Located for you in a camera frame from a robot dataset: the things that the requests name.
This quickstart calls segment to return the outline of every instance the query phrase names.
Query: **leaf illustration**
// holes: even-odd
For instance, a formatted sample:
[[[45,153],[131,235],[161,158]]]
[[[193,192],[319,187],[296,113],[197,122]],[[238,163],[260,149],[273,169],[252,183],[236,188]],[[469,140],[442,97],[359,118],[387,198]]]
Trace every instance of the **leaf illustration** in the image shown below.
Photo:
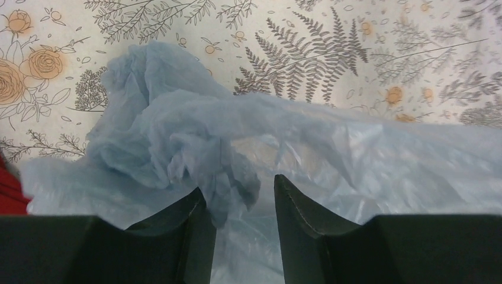
[[[47,141],[46,135],[33,130],[28,130],[26,135],[29,135],[31,144],[24,145],[23,143],[14,144],[13,140],[0,138],[0,149],[5,154],[5,160],[8,163],[18,162],[23,155],[30,154],[32,150],[38,150],[38,155],[41,157],[82,157],[85,155],[86,143],[79,143],[79,138],[61,134],[57,143]]]
[[[26,104],[23,102],[20,102],[17,107],[16,107],[16,113],[20,114],[23,112],[24,108],[26,107]]]
[[[311,102],[320,90],[328,104],[334,83],[347,70],[358,75],[357,59],[368,62],[366,50],[358,39],[355,20],[352,21],[351,32],[346,36],[342,21],[334,9],[331,31],[302,14],[294,12],[294,15],[307,27],[308,37],[300,37],[289,26],[281,27],[268,18],[268,27],[277,43],[260,33],[255,34],[266,58],[260,58],[250,48],[245,48],[253,72],[240,68],[244,78],[236,79],[235,95],[273,92],[276,96],[287,95],[289,99],[295,100],[300,90],[304,89],[306,101]]]
[[[50,115],[50,111],[51,111],[51,109],[46,107],[45,105],[40,107],[40,114],[45,117],[48,117]]]
[[[234,0],[233,5],[222,5],[221,11],[218,12],[216,18],[223,22],[223,17],[226,17],[227,28],[237,29],[243,23],[243,19],[252,14],[252,8],[257,8],[252,0]]]
[[[61,52],[62,53],[75,53],[76,51],[73,47],[65,46],[65,47],[61,48]]]
[[[205,37],[201,37],[202,40],[204,40],[206,43],[208,44],[213,44],[210,40],[208,40],[207,38]]]
[[[58,20],[52,20],[52,21],[55,22],[58,25],[64,25],[64,26],[66,26],[66,24],[63,23],[63,22],[61,22],[61,21],[58,21]]]
[[[70,88],[62,89],[61,91],[59,91],[57,94],[54,95],[54,98],[52,98],[52,101],[50,103],[52,105],[61,104],[66,99],[68,99],[69,95],[70,95]]]
[[[483,41],[467,40],[462,27],[458,25],[450,28],[435,27],[432,29],[433,36],[429,36],[419,29],[418,24],[403,20],[395,22],[392,33],[397,35],[395,43],[398,54],[379,47],[370,55],[382,86],[390,83],[410,86],[420,80],[428,70],[441,74],[446,66],[455,61],[453,56],[456,55],[457,46]],[[445,45],[454,39],[464,42]]]
[[[77,100],[75,109],[78,111],[102,111],[108,105],[106,89],[101,85],[101,75],[106,71],[101,67],[97,72],[86,70],[81,80],[76,84]]]
[[[28,106],[22,113],[21,122],[27,121],[37,113],[37,108],[34,105]]]
[[[43,49],[45,49],[45,50],[53,51],[52,47],[50,47],[50,46],[45,46],[45,45],[41,44],[40,47],[43,48]]]
[[[453,99],[457,104],[464,107],[468,103],[478,102],[483,95],[497,95],[502,88],[502,76],[499,77],[497,73],[486,77],[476,70],[465,80],[457,79],[453,81],[439,93],[440,104]]]
[[[472,6],[462,8],[458,19],[467,21],[470,28],[481,30],[485,23],[485,17],[494,17],[495,24],[502,30],[502,4],[499,0],[479,0],[474,1],[460,1],[469,3]]]
[[[22,63],[23,56],[19,41],[15,41],[11,44],[11,46],[9,46],[5,59],[16,65],[20,65]]]
[[[35,101],[42,105],[46,105],[48,103],[47,100],[42,96],[35,97]]]
[[[11,117],[16,114],[17,105],[10,105],[6,108],[0,108],[0,120]]]
[[[486,102],[482,108],[464,110],[459,121],[465,125],[488,126],[502,128],[502,96],[496,95],[493,102]]]
[[[44,82],[40,86],[38,86],[38,91],[41,92],[47,89],[47,87],[49,87],[49,80],[45,79]]]
[[[315,5],[322,0],[295,0],[300,9],[312,11]]]

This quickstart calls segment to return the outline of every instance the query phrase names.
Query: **orange rose print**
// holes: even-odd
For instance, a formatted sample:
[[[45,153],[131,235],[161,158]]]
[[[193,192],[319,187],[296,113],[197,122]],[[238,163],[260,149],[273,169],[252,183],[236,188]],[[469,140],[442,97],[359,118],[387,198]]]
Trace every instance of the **orange rose print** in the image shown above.
[[[403,90],[399,87],[392,87],[389,91],[387,91],[387,97],[385,101],[393,107],[399,104],[403,100]]]
[[[13,33],[22,33],[30,27],[31,18],[25,11],[15,10],[9,17],[9,29]]]
[[[0,59],[0,105],[17,101],[25,91],[23,74],[7,60]]]
[[[414,117],[411,117],[406,114],[398,114],[395,116],[395,120],[401,121],[401,122],[415,122],[417,121]]]
[[[59,53],[42,49],[31,53],[29,58],[21,63],[20,69],[26,76],[53,79],[63,71],[63,63]]]

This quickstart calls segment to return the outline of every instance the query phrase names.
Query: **botanical print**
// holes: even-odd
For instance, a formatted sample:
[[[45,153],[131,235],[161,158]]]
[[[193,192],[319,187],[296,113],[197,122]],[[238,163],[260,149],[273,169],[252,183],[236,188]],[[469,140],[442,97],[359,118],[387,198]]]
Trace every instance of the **botanical print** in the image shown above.
[[[460,24],[436,27],[428,34],[406,18],[395,22],[392,33],[398,35],[394,50],[379,47],[370,54],[382,86],[391,83],[410,86],[429,71],[441,75],[454,63],[458,49],[484,41],[470,41]]]
[[[495,24],[502,30],[502,1],[500,0],[459,0],[462,4],[469,4],[463,8],[458,19],[467,21],[469,28],[480,30],[487,15],[495,19]]]
[[[55,24],[66,25],[65,23],[63,23],[63,21],[61,21],[62,16],[61,16],[60,12],[54,11],[52,8],[50,8],[50,9],[45,8],[44,10],[47,13],[47,16],[40,19],[41,22],[47,21],[47,20],[52,20],[52,22]]]
[[[464,110],[459,120],[467,125],[502,128],[502,96],[494,96],[494,102],[486,102],[483,108]]]
[[[0,0],[0,148],[12,163],[81,157],[78,137],[108,105],[104,66],[151,40],[187,49],[235,95],[502,128],[501,9],[502,0]]]
[[[83,157],[85,155],[86,143],[80,143],[80,138],[73,135],[61,134],[55,143],[47,140],[46,134],[28,130],[26,135],[30,138],[30,143],[26,146],[23,143],[14,144],[12,139],[0,138],[0,150],[7,163],[18,162],[23,155],[30,155],[31,151],[38,151],[40,157]]]
[[[458,105],[478,102],[481,96],[494,97],[502,87],[502,72],[495,72],[490,77],[479,71],[473,71],[465,80],[457,79],[446,85],[439,94],[440,104],[454,99]]]
[[[0,49],[0,120],[19,116],[24,122],[41,116],[48,117],[52,106],[61,104],[70,95],[70,88],[55,93],[45,93],[50,81],[57,78],[64,67],[65,54],[74,53],[73,47],[87,38],[72,40],[69,44],[57,47],[35,44],[40,41],[37,34],[32,34],[26,41],[20,35],[32,29],[31,17],[23,10],[12,11],[4,17],[8,25],[0,36],[11,35],[7,52]]]
[[[246,55],[253,71],[244,67],[244,78],[236,79],[235,94],[248,92],[273,93],[294,100],[305,86],[307,102],[311,102],[317,89],[321,89],[325,103],[329,104],[334,83],[347,71],[358,75],[357,59],[368,62],[356,31],[355,20],[346,35],[335,9],[331,10],[334,27],[327,31],[322,24],[302,14],[294,13],[308,28],[309,34],[298,36],[298,31],[287,29],[267,19],[268,28],[277,43],[260,33],[255,38],[266,54],[267,61],[246,47]]]
[[[101,75],[107,70],[106,67],[98,71],[85,70],[81,75],[80,82],[75,86],[77,99],[75,110],[102,112],[108,105],[107,90],[101,84]]]
[[[257,8],[254,0],[233,0],[223,4],[217,13],[220,22],[225,21],[227,28],[243,25],[243,19]],[[146,43],[165,36],[175,20],[185,24],[197,25],[205,16],[211,16],[216,5],[211,0],[87,0],[86,9],[97,11],[94,23],[98,24],[102,34],[106,34],[105,43],[118,42],[121,39],[139,39]]]

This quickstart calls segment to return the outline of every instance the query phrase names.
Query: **small orange flower print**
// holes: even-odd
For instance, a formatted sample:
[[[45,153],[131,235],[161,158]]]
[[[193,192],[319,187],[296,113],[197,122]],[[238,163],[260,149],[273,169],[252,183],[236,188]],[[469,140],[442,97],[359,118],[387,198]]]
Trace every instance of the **small orange flower print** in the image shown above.
[[[422,0],[422,1],[423,1],[423,4],[420,5],[420,10],[422,12],[427,12],[427,11],[431,10],[432,8],[434,8],[431,6],[432,1],[426,1],[426,0]]]
[[[208,43],[209,45],[205,47],[205,52],[207,54],[213,54],[216,50],[219,50],[221,51],[221,48],[217,47],[217,45],[220,43],[220,42],[217,42],[217,43],[212,43],[210,40],[208,40],[207,38],[205,37],[201,37],[202,40],[204,40],[206,43]]]
[[[31,53],[20,65],[21,72],[36,79],[53,79],[63,71],[63,62],[51,50],[41,49]]]
[[[25,11],[15,10],[9,17],[9,29],[13,33],[22,33],[30,28],[31,18]]]
[[[434,101],[434,92],[431,89],[424,89],[423,96],[428,103]]]
[[[362,32],[365,36],[368,36],[372,33],[372,27],[369,22],[363,22],[361,24],[361,29],[362,29]]]
[[[385,97],[385,101],[391,106],[394,107],[398,105],[403,100],[403,90],[399,87],[392,87],[387,91],[387,96]]]
[[[231,35],[233,38],[235,38],[236,40],[239,41],[239,43],[243,42],[243,41],[246,41],[247,39],[244,37],[244,32],[242,31],[238,31],[236,32],[235,35]]]
[[[50,13],[50,17],[55,21],[59,21],[61,20],[61,13],[58,11],[52,11],[52,13]]]
[[[24,75],[13,63],[0,59],[0,105],[17,101],[25,91]]]
[[[178,45],[186,48],[186,38],[180,37],[178,33],[176,33],[176,40],[178,41]]]
[[[401,121],[401,122],[416,122],[416,118],[406,115],[406,114],[398,114],[395,116],[395,120]]]

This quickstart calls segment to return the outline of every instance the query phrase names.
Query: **light blue plastic bag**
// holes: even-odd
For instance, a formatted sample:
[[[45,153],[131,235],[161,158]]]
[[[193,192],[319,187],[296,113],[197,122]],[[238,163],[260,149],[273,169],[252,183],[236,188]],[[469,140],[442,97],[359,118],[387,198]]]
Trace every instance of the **light blue plastic bag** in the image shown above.
[[[259,93],[233,96],[190,54],[153,42],[112,60],[109,106],[77,162],[21,169],[31,214],[120,227],[200,187],[218,230],[211,283],[283,283],[273,202],[282,173],[333,212],[502,212],[502,131],[403,124]]]

